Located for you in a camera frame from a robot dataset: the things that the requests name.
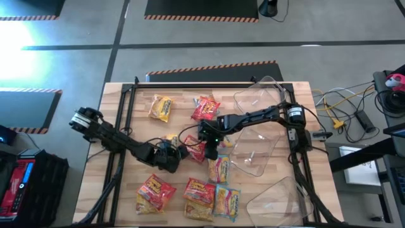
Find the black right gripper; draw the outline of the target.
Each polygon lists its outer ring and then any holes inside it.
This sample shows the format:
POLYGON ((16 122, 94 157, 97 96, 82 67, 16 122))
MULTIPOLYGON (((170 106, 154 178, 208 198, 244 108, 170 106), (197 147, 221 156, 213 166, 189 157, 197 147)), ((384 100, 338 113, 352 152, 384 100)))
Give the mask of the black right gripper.
MULTIPOLYGON (((212 141, 206 141, 214 146, 219 146, 224 136, 228 135, 229 126, 225 122, 225 115, 217 116, 215 120, 204 120, 215 131, 216 139, 212 141)), ((216 160, 218 158, 218 151, 216 147, 205 147, 205 157, 210 160, 216 160)))

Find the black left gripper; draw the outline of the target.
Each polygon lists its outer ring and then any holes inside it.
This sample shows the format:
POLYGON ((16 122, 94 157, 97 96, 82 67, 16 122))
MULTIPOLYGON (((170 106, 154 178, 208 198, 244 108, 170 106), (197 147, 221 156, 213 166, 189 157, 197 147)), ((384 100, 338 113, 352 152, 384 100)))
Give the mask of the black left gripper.
POLYGON ((190 155, 187 147, 179 145, 174 147, 172 152, 166 152, 155 144, 144 143, 139 148, 139 161, 151 167, 157 167, 159 170, 166 170, 169 173, 176 172, 181 158, 190 155))

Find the red spicy chicken noodle pack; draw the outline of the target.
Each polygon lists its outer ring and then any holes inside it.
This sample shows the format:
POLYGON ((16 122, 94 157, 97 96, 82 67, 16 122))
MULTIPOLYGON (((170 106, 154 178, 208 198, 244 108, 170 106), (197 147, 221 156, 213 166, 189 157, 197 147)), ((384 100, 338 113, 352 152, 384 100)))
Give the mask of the red spicy chicken noodle pack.
POLYGON ((173 197, 177 189, 165 182, 157 175, 152 174, 138 188, 137 194, 161 212, 173 197))
POLYGON ((191 155, 191 158, 199 163, 202 163, 205 159, 204 155, 205 143, 200 142, 192 135, 188 135, 185 138, 184 143, 187 147, 187 151, 191 155))
POLYGON ((216 116, 221 103, 216 102, 214 99, 201 96, 197 100, 197 106, 191 115, 195 121, 199 120, 212 120, 216 116))
POLYGON ((216 186, 199 179, 189 178, 183 197, 197 204, 212 208, 215 203, 216 186))

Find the blue edged noodle pack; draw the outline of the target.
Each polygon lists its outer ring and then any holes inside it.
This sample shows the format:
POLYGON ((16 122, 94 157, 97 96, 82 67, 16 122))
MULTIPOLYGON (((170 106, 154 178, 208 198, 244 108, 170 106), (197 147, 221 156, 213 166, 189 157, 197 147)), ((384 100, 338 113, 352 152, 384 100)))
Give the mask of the blue edged noodle pack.
POLYGON ((215 217, 226 217, 235 222, 239 214, 241 191, 217 185, 213 213, 215 217))

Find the black hazard striped floor mat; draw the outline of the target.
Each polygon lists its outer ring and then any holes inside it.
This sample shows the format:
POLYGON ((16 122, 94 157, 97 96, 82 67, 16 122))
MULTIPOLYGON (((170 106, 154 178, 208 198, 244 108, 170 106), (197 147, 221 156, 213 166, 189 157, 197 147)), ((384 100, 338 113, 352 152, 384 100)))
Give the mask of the black hazard striped floor mat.
POLYGON ((284 81, 275 60, 158 70, 146 73, 146 82, 249 82, 270 76, 284 81))
POLYGON ((57 20, 66 0, 0 0, 0 21, 57 20))
POLYGON ((63 91, 0 87, 0 125, 16 132, 46 134, 63 91))
POLYGON ((148 0, 146 20, 259 22, 257 0, 148 0))

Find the black diagonal bar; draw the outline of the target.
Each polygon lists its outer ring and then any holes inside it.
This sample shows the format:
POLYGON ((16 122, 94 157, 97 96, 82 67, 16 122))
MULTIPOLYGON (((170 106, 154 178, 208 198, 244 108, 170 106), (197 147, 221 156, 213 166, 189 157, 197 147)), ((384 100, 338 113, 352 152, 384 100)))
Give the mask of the black diagonal bar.
POLYGON ((359 151, 344 155, 330 162, 332 172, 339 172, 385 157, 386 167, 405 168, 405 138, 389 137, 359 151))

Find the black round stand base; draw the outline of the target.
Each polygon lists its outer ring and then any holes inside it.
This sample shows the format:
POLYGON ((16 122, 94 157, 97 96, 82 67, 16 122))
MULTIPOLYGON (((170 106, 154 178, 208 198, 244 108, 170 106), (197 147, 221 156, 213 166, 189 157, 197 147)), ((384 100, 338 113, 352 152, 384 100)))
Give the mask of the black round stand base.
POLYGON ((278 0, 263 0, 259 5, 258 11, 265 17, 274 17, 278 14, 278 0))

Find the black power brick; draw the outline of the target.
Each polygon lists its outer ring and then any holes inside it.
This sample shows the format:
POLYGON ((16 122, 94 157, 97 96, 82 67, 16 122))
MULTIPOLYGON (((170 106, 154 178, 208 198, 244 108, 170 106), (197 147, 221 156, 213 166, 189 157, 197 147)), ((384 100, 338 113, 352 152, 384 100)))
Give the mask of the black power brick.
POLYGON ((366 133, 371 133, 376 130, 376 127, 363 110, 356 111, 354 113, 354 116, 356 117, 356 119, 358 120, 358 122, 360 123, 360 125, 362 126, 362 128, 366 133))

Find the red black equipment case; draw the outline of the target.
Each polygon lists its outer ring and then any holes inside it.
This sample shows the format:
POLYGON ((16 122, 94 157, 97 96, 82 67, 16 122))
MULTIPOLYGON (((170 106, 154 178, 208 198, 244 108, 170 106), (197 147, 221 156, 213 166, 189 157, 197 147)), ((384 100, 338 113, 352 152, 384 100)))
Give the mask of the red black equipment case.
POLYGON ((69 163, 43 149, 0 158, 0 228, 42 228, 58 211, 69 163))

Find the black device with blue light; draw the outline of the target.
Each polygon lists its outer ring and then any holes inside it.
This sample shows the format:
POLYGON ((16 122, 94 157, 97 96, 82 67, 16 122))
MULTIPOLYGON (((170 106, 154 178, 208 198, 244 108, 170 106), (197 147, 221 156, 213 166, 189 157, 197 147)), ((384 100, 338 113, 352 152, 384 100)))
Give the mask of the black device with blue light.
POLYGON ((17 133, 7 127, 0 125, 0 144, 11 146, 17 136, 17 133))

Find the dark grey desk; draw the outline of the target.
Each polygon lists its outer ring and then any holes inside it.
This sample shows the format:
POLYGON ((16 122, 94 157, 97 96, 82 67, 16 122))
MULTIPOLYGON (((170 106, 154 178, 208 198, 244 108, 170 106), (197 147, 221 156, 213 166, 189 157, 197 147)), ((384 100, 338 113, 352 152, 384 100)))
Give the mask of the dark grey desk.
POLYGON ((373 80, 377 95, 375 97, 375 105, 377 110, 383 115, 388 127, 393 127, 399 124, 405 124, 405 113, 392 113, 385 108, 384 99, 387 97, 388 87, 385 86, 385 81, 391 70, 383 70, 373 73, 373 80))

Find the pink red object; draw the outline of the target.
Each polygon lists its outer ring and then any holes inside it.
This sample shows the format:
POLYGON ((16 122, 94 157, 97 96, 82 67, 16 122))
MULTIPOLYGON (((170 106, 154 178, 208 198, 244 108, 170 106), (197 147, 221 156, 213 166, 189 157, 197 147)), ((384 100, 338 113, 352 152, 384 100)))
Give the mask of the pink red object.
POLYGON ((400 73, 390 74, 386 78, 385 86, 393 91, 405 92, 405 75, 400 73))

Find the black aluminium rig frame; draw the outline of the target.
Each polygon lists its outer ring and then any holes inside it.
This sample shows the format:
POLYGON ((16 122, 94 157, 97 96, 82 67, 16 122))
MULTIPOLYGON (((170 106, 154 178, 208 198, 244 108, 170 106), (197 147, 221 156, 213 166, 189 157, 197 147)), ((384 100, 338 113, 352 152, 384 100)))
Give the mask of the black aluminium rig frame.
MULTIPOLYGON (((221 103, 221 112, 230 113, 234 108, 234 94, 247 87, 246 82, 141 82, 133 91, 123 92, 123 84, 108 83, 104 87, 100 111, 105 120, 113 122, 116 120, 118 110, 122 109, 123 116, 131 119, 131 136, 136 140, 146 141, 158 136, 179 133, 193 125, 191 115, 194 111, 194 97, 213 95, 221 103), (167 96, 173 100, 168 122, 148 116, 155 94, 167 96)), ((294 176, 293 167, 287 159, 290 148, 286 130, 285 133, 287 155, 271 165, 264 175, 253 177, 236 168, 232 169, 230 186, 241 190, 243 204, 282 178, 294 176)), ((314 147, 314 150, 307 152, 303 157, 300 164, 301 171, 325 209, 336 219, 342 220, 342 211, 328 156, 325 153, 325 145, 316 141, 314 147)), ((224 217, 217 217, 213 222, 205 222, 184 216, 185 200, 182 192, 190 177, 205 178, 207 174, 205 164, 186 160, 179 165, 175 173, 171 174, 145 165, 130 154, 126 154, 124 158, 120 187, 106 200, 104 220, 85 224, 83 218, 100 198, 106 173, 114 172, 119 159, 117 154, 108 155, 102 152, 99 143, 91 144, 89 153, 91 158, 85 165, 72 228, 252 226, 246 210, 239 213, 235 222, 224 217), (156 174, 176 187, 177 191, 163 213, 138 215, 135 212, 136 190, 152 174, 156 174)))

